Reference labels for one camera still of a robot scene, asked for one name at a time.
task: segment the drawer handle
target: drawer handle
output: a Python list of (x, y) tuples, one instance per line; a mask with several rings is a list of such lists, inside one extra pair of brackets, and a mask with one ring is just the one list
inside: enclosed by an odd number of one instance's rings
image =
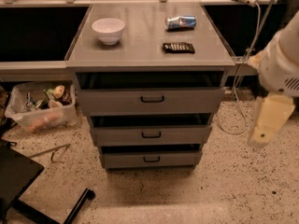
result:
[(160, 161), (160, 156), (158, 156), (156, 160), (147, 160), (146, 157), (143, 157), (143, 161), (144, 162), (159, 162)]
[(161, 97), (140, 97), (142, 103), (161, 103), (164, 99), (163, 95)]
[(157, 135), (145, 135), (143, 132), (141, 133), (143, 138), (161, 138), (161, 132), (158, 132)]

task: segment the clear plastic container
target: clear plastic container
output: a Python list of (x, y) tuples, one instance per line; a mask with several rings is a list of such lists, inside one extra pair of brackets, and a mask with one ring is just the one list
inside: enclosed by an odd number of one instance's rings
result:
[[(44, 90), (54, 89), (58, 85), (64, 85), (69, 91), (72, 100), (70, 105), (25, 112), (24, 107), (27, 102), (28, 92), (30, 92), (30, 96), (35, 102), (47, 100)], [(33, 133), (61, 125), (76, 124), (75, 102), (75, 88), (70, 82), (23, 83), (13, 88), (5, 115), (15, 120), (28, 133)]]

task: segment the floor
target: floor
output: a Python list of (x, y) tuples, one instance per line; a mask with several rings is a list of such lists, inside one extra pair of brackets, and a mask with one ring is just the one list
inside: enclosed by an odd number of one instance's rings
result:
[[(252, 123), (254, 98), (240, 93), (241, 107)], [(87, 201), (74, 223), (298, 223), (299, 112), (295, 111), (276, 139), (263, 149), (247, 144), (236, 102), (228, 95), (214, 117), (213, 131), (195, 169), (169, 168), (109, 171), (101, 167), (89, 126), (78, 106), (78, 123), (41, 133), (16, 126), (4, 138), (30, 156), (71, 144), (50, 162), (37, 158), (45, 171), (21, 200), (62, 223), (86, 188), (96, 197)], [(29, 224), (12, 208), (8, 223)]]

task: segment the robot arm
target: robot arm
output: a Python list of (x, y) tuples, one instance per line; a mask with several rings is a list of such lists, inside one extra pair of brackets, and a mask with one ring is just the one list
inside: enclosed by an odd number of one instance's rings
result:
[(292, 97), (299, 97), (299, 11), (248, 64), (257, 69), (261, 85), (269, 91), (257, 99), (249, 134), (250, 145), (264, 147), (295, 109)]

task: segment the blue can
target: blue can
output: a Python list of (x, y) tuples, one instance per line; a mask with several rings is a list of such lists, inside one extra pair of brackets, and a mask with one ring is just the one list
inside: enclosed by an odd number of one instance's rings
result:
[(177, 16), (165, 19), (165, 29), (174, 30), (180, 28), (194, 28), (196, 26), (196, 17), (194, 16)]

